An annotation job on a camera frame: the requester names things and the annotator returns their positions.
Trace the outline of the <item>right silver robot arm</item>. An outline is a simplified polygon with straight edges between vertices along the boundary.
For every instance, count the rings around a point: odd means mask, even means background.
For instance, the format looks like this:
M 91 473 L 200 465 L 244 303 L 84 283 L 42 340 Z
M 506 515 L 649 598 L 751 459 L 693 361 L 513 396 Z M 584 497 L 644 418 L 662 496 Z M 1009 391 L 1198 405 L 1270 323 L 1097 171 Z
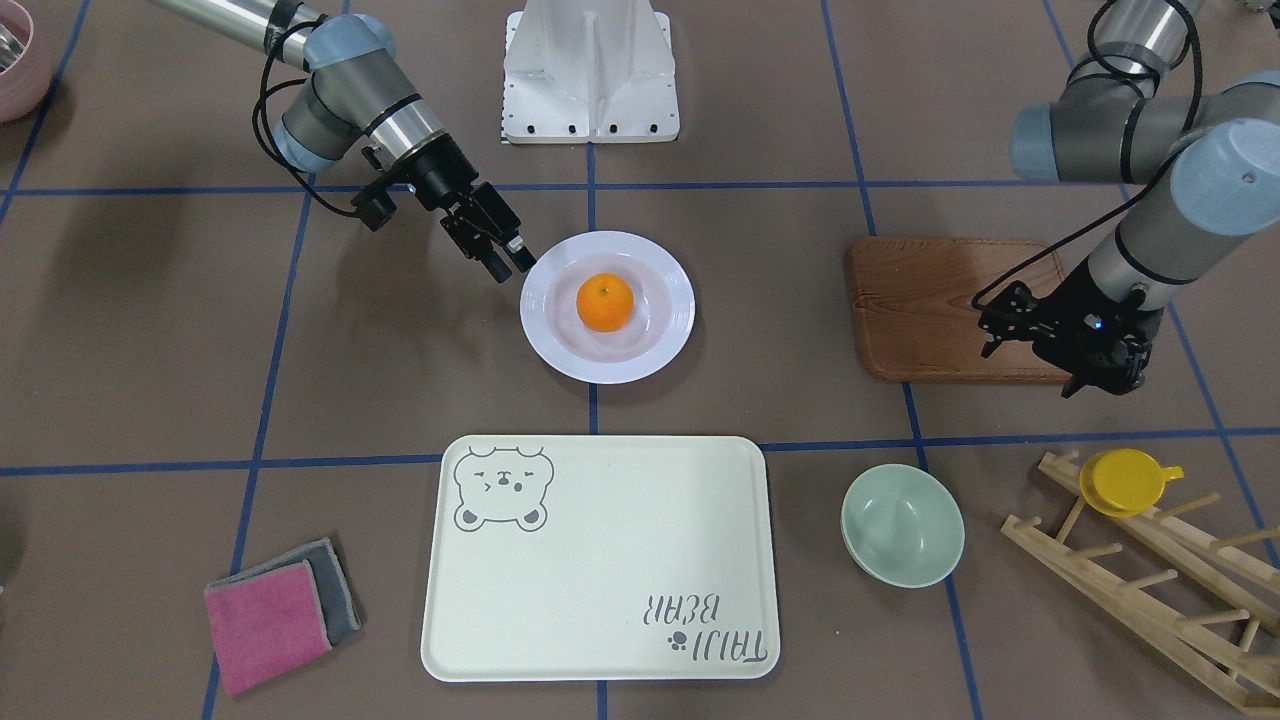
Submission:
M 164 8 L 261 51 L 266 60 L 251 111 L 264 152 L 303 188 L 360 147 L 375 170 L 343 210 L 378 231 L 407 186 L 460 251 L 497 282 L 527 272 L 535 256 L 520 219 L 480 181 L 444 124 L 396 60 L 389 28 L 366 14 L 328 15 L 302 1 L 166 1 Z

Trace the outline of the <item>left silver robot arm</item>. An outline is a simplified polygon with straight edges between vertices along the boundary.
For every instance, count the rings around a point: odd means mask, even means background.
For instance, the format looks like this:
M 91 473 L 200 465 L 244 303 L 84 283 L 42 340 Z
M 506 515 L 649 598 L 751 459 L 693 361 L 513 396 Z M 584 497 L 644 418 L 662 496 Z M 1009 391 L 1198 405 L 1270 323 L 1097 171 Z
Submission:
M 1025 179 L 1134 184 L 1130 202 L 1051 293 L 1002 275 L 980 311 L 989 356 L 1007 341 L 1084 387 L 1125 395 L 1146 378 L 1165 309 L 1277 223 L 1277 72 L 1203 92 L 1198 1 L 1107 1 L 1055 102 L 1025 109 L 1009 154 Z

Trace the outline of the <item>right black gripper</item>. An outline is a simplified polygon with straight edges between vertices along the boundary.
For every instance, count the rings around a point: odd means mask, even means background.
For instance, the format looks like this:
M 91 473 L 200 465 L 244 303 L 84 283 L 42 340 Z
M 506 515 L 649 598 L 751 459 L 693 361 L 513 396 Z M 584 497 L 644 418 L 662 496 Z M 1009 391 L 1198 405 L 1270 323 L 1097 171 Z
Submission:
M 463 255 L 479 256 L 497 283 L 506 283 L 512 270 L 493 251 L 500 247 L 520 273 L 538 261 L 520 234 L 520 219 L 509 204 L 479 173 L 453 140 L 433 140 L 413 156 L 410 183 L 415 197 L 428 210 L 445 213 L 442 227 Z

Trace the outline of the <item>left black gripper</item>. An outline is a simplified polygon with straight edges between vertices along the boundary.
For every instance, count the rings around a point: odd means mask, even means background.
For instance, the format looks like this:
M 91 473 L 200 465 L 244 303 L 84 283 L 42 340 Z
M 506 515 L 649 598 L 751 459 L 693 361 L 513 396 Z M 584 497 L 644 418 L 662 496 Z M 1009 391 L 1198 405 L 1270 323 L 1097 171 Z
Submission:
M 1039 311 L 1056 328 L 1057 338 L 1036 341 L 1032 347 L 1038 357 L 1070 375 L 1062 384 L 1062 398 L 1091 386 L 1107 393 L 1130 393 L 1146 383 L 1165 310 L 1143 310 L 1144 301 L 1139 290 L 1119 301 L 1110 299 L 1085 263 L 1039 300 Z

